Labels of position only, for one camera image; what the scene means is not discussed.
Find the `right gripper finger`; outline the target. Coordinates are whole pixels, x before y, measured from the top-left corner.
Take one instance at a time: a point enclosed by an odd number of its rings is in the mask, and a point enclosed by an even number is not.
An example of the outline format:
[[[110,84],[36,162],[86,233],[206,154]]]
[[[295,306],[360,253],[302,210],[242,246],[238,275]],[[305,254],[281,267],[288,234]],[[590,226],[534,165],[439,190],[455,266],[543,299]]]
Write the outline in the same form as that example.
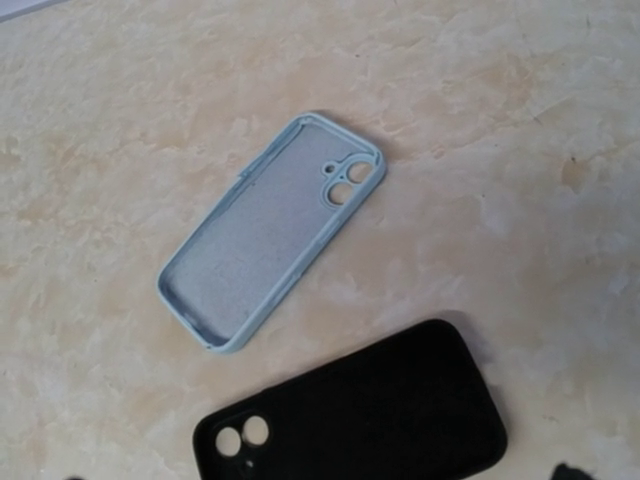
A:
[[[554,468],[550,480],[594,480],[594,477],[577,467],[561,463]]]

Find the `light blue phone case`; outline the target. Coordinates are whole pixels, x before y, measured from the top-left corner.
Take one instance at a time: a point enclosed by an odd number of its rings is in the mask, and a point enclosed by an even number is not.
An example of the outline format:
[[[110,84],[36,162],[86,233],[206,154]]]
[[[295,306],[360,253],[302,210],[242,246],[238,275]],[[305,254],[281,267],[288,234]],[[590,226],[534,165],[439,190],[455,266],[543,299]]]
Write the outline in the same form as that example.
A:
[[[239,350],[385,173],[369,140],[294,117],[168,260],[160,298],[207,349]]]

